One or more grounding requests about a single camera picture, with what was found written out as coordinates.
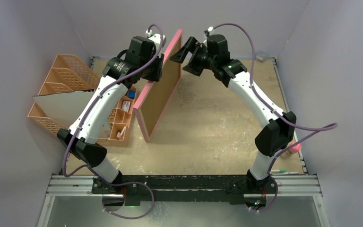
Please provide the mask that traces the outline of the pink wooden photo frame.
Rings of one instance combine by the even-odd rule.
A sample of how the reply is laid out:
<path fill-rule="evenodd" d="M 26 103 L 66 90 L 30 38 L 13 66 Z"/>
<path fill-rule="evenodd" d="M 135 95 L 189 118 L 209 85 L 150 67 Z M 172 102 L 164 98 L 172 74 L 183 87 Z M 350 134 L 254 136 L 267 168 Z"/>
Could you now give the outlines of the pink wooden photo frame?
<path fill-rule="evenodd" d="M 170 57 L 182 47 L 183 30 L 179 29 L 164 51 L 162 77 L 158 82 L 147 82 L 133 109 L 144 141 L 149 143 L 159 125 L 166 106 L 181 80 L 181 64 Z"/>

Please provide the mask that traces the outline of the brown cardboard backing board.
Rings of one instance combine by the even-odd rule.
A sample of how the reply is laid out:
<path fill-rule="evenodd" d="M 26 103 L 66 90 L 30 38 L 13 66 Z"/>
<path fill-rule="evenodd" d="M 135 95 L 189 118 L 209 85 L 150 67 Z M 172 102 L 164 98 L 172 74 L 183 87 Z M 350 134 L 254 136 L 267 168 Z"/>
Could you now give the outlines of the brown cardboard backing board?
<path fill-rule="evenodd" d="M 180 64 L 170 60 L 170 56 L 181 48 L 181 41 L 177 40 L 168 47 L 169 52 L 165 53 L 165 62 L 162 68 L 162 77 L 158 82 L 153 83 L 140 110 L 148 137 L 150 138 L 170 95 L 180 79 Z"/>

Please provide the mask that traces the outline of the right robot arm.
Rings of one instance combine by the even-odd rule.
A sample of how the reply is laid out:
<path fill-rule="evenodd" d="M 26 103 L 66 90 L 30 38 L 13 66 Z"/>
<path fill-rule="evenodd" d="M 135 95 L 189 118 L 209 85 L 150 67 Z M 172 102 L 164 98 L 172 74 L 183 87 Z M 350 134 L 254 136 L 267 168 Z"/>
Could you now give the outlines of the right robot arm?
<path fill-rule="evenodd" d="M 258 152 L 246 174 L 246 185 L 251 192 L 259 192 L 269 179 L 274 158 L 293 140 L 296 115 L 271 102 L 247 68 L 230 57 L 223 35 L 210 35 L 202 43 L 191 36 L 170 60 L 183 63 L 188 53 L 192 56 L 182 68 L 184 71 L 195 76 L 200 76 L 203 70 L 212 71 L 215 78 L 240 97 L 257 117 L 262 130 L 255 138 Z"/>

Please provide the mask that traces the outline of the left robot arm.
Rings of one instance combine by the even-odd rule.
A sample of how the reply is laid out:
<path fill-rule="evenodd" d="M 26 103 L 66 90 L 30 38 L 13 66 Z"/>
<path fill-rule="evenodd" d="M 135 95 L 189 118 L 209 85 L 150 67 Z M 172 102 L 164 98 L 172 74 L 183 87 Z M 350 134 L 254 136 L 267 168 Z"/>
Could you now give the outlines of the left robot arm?
<path fill-rule="evenodd" d="M 132 38 L 129 48 L 110 59 L 98 87 L 88 104 L 68 129 L 59 129 L 57 138 L 66 147 L 62 163 L 65 177 L 69 154 L 83 161 L 104 182 L 109 193 L 117 193 L 125 184 L 122 173 L 107 158 L 107 149 L 98 144 L 98 136 L 110 113 L 131 86 L 140 79 L 158 81 L 162 76 L 165 35 Z"/>

